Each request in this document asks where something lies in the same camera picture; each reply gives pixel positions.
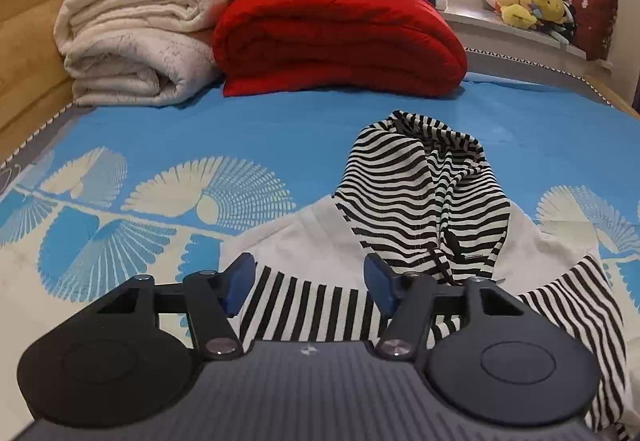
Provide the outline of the wooden bed frame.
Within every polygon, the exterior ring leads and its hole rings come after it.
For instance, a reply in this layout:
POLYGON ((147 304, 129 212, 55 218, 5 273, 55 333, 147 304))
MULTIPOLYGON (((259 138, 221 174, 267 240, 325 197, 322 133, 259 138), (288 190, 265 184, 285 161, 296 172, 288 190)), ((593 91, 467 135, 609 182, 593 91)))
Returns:
POLYGON ((21 141, 72 101, 53 38, 64 0, 1 0, 1 140, 21 141))

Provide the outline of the red folded blanket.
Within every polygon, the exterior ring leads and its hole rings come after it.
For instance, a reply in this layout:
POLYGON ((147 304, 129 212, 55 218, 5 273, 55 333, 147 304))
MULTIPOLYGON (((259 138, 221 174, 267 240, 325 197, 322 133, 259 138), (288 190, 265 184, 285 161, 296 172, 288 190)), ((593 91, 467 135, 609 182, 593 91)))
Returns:
POLYGON ((213 34, 226 97, 333 86, 440 97, 468 58, 426 0, 235 0, 213 34))

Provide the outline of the blue patterned bed sheet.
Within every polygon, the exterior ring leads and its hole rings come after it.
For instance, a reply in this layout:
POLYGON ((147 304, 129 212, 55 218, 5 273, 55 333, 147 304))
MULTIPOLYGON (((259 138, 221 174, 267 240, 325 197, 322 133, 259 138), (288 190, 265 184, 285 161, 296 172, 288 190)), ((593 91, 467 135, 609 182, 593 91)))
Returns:
POLYGON ((3 439, 638 438, 639 124, 597 94, 473 74, 440 99, 346 88, 230 98, 214 88, 174 108, 64 112, 16 164, 1 198, 3 439), (473 137, 536 227, 596 244, 624 319, 634 401, 624 433, 591 429, 587 413, 556 426, 466 416, 412 363, 379 357, 381 336, 241 343, 241 357, 206 363, 179 401, 125 426, 32 416, 17 366, 36 340, 136 275, 163 285, 226 270, 225 242, 333 194, 360 131, 397 111, 473 137))

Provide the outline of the yellow plush toy pile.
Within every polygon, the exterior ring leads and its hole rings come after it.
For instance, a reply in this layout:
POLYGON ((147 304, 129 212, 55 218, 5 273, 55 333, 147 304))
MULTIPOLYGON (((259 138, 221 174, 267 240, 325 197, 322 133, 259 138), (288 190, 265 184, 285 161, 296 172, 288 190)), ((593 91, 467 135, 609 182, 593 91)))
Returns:
POLYGON ((565 0, 481 0, 510 27, 549 35, 561 44, 574 37, 575 9, 565 0))

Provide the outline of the dark red cushion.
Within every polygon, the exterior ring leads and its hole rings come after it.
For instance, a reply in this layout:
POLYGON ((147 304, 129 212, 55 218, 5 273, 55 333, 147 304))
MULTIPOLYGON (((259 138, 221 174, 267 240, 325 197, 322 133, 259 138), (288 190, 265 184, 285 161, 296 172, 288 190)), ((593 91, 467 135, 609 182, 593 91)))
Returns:
POLYGON ((577 25, 573 44, 588 61, 606 60, 617 18, 618 0, 570 0, 577 25))

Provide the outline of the cream folded blanket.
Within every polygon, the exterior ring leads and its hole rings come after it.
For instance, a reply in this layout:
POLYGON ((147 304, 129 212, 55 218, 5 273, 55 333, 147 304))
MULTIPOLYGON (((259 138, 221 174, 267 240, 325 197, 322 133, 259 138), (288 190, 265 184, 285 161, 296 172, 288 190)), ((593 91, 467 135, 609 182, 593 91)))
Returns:
POLYGON ((213 29, 232 0, 64 0, 53 27, 73 99, 166 106, 213 83, 213 29))

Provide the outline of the black white striped garment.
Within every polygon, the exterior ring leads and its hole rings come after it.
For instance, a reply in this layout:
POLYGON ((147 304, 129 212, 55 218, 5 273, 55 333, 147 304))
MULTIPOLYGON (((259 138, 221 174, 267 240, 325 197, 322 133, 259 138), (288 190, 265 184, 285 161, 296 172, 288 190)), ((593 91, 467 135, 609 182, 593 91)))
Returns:
POLYGON ((596 244, 542 232, 504 195, 480 143, 439 120, 397 111, 363 128, 336 191, 225 242, 221 265, 241 253, 257 263, 233 320, 243 345, 380 337, 385 322, 363 279, 370 253, 445 285, 484 277, 594 354, 602 379, 587 425, 626 430, 624 319, 596 244))

